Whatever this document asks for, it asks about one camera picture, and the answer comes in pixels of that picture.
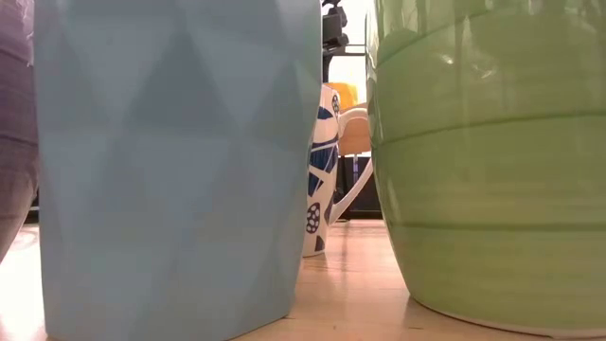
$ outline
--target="mug base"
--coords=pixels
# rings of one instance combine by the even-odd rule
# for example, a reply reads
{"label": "mug base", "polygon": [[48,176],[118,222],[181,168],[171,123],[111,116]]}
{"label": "mug base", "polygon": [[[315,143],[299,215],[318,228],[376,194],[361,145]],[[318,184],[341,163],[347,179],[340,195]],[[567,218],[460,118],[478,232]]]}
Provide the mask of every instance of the mug base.
{"label": "mug base", "polygon": [[436,313],[443,314],[461,321],[473,323],[475,325],[484,326],[493,328],[496,330],[506,331],[506,332],[519,332],[525,334],[539,335],[539,336],[548,336],[554,339],[592,339],[596,337],[606,336],[606,329],[580,329],[580,330],[566,330],[566,329],[549,329],[549,328],[533,328],[528,326],[517,326],[517,325],[509,325],[497,322],[485,321],[482,319],[470,318],[466,316],[462,316],[459,314],[451,314],[448,312],[441,311],[440,309],[432,308],[431,306],[417,300],[414,298],[416,302],[418,302],[423,307],[432,310]]}
{"label": "mug base", "polygon": [[320,251],[313,251],[313,252],[306,252],[303,253],[303,258],[309,258],[309,257],[314,257],[314,256],[320,256],[324,253],[324,250],[320,250]]}

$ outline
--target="mug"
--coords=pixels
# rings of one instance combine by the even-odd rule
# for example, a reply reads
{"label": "mug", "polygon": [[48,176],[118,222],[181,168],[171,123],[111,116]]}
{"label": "mug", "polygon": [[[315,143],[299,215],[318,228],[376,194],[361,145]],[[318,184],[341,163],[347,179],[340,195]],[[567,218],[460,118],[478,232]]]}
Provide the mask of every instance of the mug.
{"label": "mug", "polygon": [[339,94],[322,85],[320,108],[313,132],[308,181],[308,210],[303,242],[303,257],[324,252],[329,226],[343,214],[358,196],[370,175],[372,163],[368,162],[360,178],[338,203],[334,203],[339,160],[339,139],[346,127],[355,120],[368,120],[366,108],[354,107],[339,113]]}
{"label": "mug", "polygon": [[19,1],[0,2],[0,262],[38,187],[33,68]]}
{"label": "mug", "polygon": [[375,0],[378,192],[414,299],[606,334],[606,3]]}
{"label": "mug", "polygon": [[213,341],[285,316],[320,4],[45,0],[35,27],[47,333]]}

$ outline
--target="yellow object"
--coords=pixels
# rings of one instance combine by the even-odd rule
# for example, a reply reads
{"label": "yellow object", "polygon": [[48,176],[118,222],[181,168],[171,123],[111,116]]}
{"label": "yellow object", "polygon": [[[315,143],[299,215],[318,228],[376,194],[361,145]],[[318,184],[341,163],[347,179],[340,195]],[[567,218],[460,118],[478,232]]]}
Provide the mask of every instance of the yellow object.
{"label": "yellow object", "polygon": [[339,93],[341,111],[358,105],[358,89],[355,85],[344,82],[330,82],[327,85]]}

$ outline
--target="ribbed green ceramic mug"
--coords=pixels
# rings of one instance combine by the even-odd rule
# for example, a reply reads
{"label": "ribbed green ceramic mug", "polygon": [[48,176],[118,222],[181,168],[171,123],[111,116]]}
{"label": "ribbed green ceramic mug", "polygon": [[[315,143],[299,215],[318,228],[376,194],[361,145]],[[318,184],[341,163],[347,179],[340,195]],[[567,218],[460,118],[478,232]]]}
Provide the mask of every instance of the ribbed green ceramic mug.
{"label": "ribbed green ceramic mug", "polygon": [[383,215],[420,303],[606,334],[606,1],[375,0]]}

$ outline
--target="wooden floor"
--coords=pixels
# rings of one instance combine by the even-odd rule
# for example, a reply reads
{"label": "wooden floor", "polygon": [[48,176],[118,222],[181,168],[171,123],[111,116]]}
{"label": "wooden floor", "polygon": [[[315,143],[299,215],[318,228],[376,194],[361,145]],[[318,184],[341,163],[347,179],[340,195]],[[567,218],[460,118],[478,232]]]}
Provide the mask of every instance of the wooden floor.
{"label": "wooden floor", "polygon": [[[0,340],[51,341],[44,331],[35,226],[21,231],[0,265]],[[474,326],[419,306],[409,298],[383,222],[354,221],[331,229],[326,255],[302,262],[291,313],[238,340],[544,339]]]}

